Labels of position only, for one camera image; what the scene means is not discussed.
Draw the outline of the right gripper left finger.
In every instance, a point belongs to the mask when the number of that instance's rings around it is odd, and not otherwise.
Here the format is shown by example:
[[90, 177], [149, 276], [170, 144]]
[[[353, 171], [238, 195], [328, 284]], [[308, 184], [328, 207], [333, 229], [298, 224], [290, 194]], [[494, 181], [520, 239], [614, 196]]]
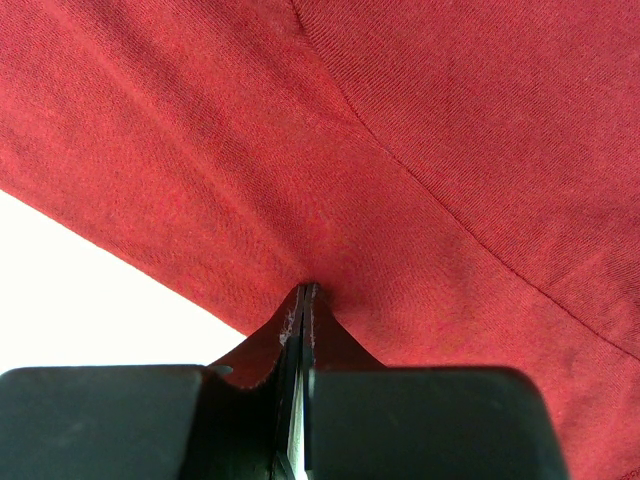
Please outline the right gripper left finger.
[[306, 290], [203, 365], [27, 367], [1, 377], [5, 479], [302, 479]]

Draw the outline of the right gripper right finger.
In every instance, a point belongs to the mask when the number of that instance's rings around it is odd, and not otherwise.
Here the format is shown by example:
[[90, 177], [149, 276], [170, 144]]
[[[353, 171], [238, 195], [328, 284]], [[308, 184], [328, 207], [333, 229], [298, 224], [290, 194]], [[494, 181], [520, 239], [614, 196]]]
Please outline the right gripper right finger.
[[313, 479], [565, 479], [544, 399], [502, 366], [382, 365], [321, 289], [302, 305], [305, 466]]

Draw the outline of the red t shirt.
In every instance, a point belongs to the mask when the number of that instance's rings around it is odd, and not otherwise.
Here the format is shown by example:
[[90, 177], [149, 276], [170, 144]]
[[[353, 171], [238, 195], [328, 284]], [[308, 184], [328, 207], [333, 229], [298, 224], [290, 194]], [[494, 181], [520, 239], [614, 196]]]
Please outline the red t shirt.
[[243, 333], [297, 284], [639, 475], [635, 1], [5, 1], [1, 187]]

